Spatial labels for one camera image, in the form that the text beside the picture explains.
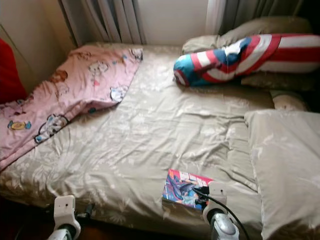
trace mattress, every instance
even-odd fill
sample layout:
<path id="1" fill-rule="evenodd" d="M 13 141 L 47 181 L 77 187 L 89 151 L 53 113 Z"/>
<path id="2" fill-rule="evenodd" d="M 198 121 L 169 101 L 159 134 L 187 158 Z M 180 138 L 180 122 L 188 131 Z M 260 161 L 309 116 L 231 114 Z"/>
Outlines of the mattress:
<path id="1" fill-rule="evenodd" d="M 105 48 L 131 45 L 97 43 Z M 74 195 L 92 218 L 129 228 L 207 239 L 201 213 L 162 202 L 169 168 L 225 182 L 227 205 L 251 239 L 261 238 L 261 199 L 250 161 L 247 111 L 273 108 L 268 92 L 173 82 L 181 48 L 143 46 L 118 106 L 74 119 L 0 175 L 3 197 L 44 207 Z"/>

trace white plastic device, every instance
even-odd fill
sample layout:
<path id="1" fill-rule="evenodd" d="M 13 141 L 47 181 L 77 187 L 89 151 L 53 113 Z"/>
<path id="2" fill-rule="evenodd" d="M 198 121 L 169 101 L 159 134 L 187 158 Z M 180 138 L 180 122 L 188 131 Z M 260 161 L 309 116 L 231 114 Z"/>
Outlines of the white plastic device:
<path id="1" fill-rule="evenodd" d="M 73 239 L 77 239 L 81 232 L 80 224 L 75 218 L 75 209 L 76 199 L 73 195 L 58 196 L 54 200 L 54 230 L 58 230 L 62 225 L 71 225 L 75 228 Z"/>
<path id="2" fill-rule="evenodd" d="M 222 182 L 217 182 L 217 181 L 211 181 L 209 182 L 208 185 L 209 185 L 209 196 L 215 200 L 218 200 L 220 203 L 227 205 L 226 185 Z M 228 211 L 224 207 L 222 207 L 221 205 L 209 199 L 208 205 L 204 208 L 202 213 L 204 221 L 209 225 L 210 225 L 210 222 L 208 221 L 207 215 L 209 211 L 211 211 L 212 209 L 220 209 L 225 214 L 228 214 Z"/>
<path id="3" fill-rule="evenodd" d="M 71 239 L 70 232 L 67 229 L 55 230 L 47 240 L 68 240 Z"/>

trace book cover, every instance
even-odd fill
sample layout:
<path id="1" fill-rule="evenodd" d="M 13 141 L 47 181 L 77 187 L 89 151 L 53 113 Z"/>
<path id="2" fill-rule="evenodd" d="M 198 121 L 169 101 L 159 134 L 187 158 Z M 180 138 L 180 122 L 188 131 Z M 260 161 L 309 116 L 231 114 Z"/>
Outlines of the book cover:
<path id="1" fill-rule="evenodd" d="M 195 204 L 198 195 L 192 188 L 206 187 L 213 179 L 188 172 L 169 169 L 166 177 L 162 198 L 174 203 L 201 210 L 200 204 Z"/>

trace pink blanket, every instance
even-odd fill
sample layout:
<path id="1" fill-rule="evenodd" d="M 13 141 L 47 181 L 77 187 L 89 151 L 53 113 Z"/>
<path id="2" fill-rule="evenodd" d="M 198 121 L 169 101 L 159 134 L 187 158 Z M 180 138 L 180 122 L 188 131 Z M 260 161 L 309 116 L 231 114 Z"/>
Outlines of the pink blanket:
<path id="1" fill-rule="evenodd" d="M 142 49 L 83 46 L 27 99 L 1 104 L 0 171 L 78 114 L 120 103 L 142 57 Z"/>

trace body pillow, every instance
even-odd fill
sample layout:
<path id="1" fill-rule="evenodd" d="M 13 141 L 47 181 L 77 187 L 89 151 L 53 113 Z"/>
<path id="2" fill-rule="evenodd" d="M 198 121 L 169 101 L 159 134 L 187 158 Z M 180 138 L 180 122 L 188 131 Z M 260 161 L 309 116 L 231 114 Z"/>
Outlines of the body pillow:
<path id="1" fill-rule="evenodd" d="M 256 34 L 312 34 L 309 21 L 296 16 L 265 16 L 247 21 L 224 35 L 191 38 L 182 46 L 183 54 L 219 49 Z"/>
<path id="2" fill-rule="evenodd" d="M 203 86 L 258 71 L 310 73 L 319 67 L 319 35 L 261 34 L 227 47 L 182 55 L 173 71 L 179 84 Z"/>

